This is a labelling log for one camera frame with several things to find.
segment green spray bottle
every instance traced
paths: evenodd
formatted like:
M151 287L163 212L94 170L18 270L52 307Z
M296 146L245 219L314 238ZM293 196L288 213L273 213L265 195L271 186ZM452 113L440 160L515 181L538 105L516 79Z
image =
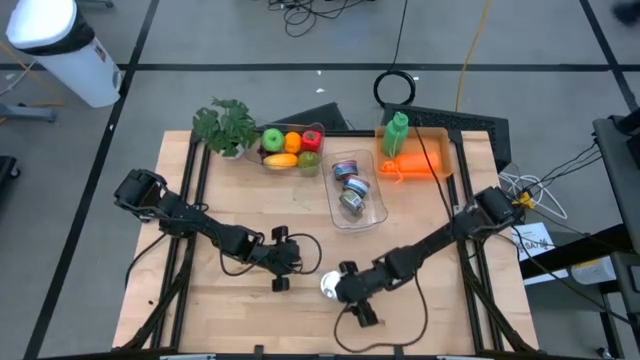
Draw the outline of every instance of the green spray bottle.
M407 115L396 112L393 119L387 124L382 140L382 153L395 157L402 150L402 145L409 135L409 118Z

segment green plant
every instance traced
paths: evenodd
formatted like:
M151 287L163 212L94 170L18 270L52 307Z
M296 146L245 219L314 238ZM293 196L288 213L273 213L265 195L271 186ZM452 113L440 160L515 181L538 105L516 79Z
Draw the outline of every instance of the green plant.
M214 97L211 105L224 110L222 115L203 107L193 116L193 131L209 149L223 156L235 156L238 144L248 149L258 139L256 123L242 101Z

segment white paper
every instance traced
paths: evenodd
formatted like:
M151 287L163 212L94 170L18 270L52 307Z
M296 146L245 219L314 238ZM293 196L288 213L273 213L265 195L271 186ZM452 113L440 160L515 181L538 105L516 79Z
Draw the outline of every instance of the white paper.
M553 240L551 240L551 236L549 236L549 232L543 223L535 223L535 224L527 224L527 225L519 225L516 226L520 234L522 235L522 244L520 244L520 240L518 239L518 233L515 230L511 230L511 236L513 241L518 246L518 259L520 261L526 260L529 258L527 253L522 249L522 246L526 246L527 250L529 250L529 254L531 256L536 256L538 254L542 254L544 252L553 249ZM566 270L558 270L553 273L559 278L565 278L569 276ZM526 279L524 281L525 285L537 284L549 280L555 280L555 278L551 275L545 274L536 276L530 279Z

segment trash bin lid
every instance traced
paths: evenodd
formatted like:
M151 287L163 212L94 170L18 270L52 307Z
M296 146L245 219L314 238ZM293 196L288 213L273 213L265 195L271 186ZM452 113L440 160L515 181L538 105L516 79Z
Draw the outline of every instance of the trash bin lid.
M74 0L20 0L11 13L7 38L18 49L53 44L73 28Z

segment orange plastic tray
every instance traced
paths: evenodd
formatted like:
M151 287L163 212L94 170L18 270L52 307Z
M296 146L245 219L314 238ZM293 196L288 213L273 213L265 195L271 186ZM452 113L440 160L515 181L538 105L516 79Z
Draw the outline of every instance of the orange plastic tray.
M379 126L376 128L376 172L380 176L398 179L399 175L396 171L382 171L382 166L386 161L394 161L393 158L382 153L382 143L386 127ZM445 179L453 173L451 164L451 152L449 151L449 134L445 128L427 128L427 127L410 127L409 135L402 146L402 150L398 154L411 155L420 154L424 156L420 139L427 149L429 160L434 167L434 172L438 179ZM428 172L402 172L405 179L433 179L433 175Z

